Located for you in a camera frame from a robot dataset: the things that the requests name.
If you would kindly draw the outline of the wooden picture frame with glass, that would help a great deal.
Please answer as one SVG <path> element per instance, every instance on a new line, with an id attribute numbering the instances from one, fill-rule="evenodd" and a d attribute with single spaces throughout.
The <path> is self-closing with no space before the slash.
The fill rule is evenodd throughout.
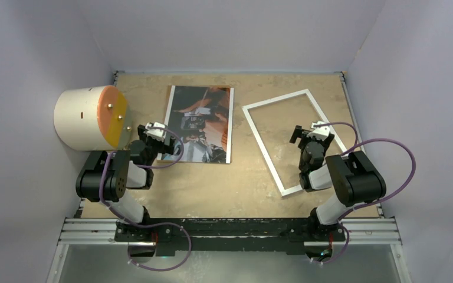
<path id="1" fill-rule="evenodd" d="M 241 107 L 262 161 L 282 198 L 301 192 L 298 182 L 300 151 L 289 143 L 295 124 L 309 129 L 314 121 L 353 121 L 342 89 L 336 95 L 309 89 L 276 96 Z"/>

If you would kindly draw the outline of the printed photo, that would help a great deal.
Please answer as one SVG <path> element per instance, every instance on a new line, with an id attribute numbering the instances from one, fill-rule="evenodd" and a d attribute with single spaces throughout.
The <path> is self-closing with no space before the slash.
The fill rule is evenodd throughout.
<path id="1" fill-rule="evenodd" d="M 234 93 L 228 86 L 171 86 L 165 125 L 179 141 L 173 155 L 160 159 L 229 164 Z"/>

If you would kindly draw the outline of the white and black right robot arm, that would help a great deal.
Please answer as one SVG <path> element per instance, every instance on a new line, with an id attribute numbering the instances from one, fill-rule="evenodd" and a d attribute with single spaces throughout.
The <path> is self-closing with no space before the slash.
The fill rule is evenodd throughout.
<path id="1" fill-rule="evenodd" d="M 316 240 L 337 228 L 339 217 L 356 205 L 372 203 L 386 194 L 386 183 L 362 151 L 327 156 L 334 140 L 327 125 L 312 130 L 297 125 L 290 143 L 300 139 L 298 164 L 300 186 L 307 192 L 333 188 L 334 192 L 322 205 L 314 208 L 308 218 L 308 234 Z"/>

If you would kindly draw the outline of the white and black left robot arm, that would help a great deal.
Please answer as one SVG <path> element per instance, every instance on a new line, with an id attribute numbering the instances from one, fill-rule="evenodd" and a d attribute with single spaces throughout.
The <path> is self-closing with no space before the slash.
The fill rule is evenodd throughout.
<path id="1" fill-rule="evenodd" d="M 137 241 L 152 235 L 149 213 L 129 192 L 148 190 L 154 179 L 158 155 L 183 156 L 183 140 L 160 123 L 137 128 L 138 139 L 126 149 L 93 151 L 89 154 L 75 182 L 79 197 L 100 203 L 122 222 L 130 224 L 129 233 Z"/>

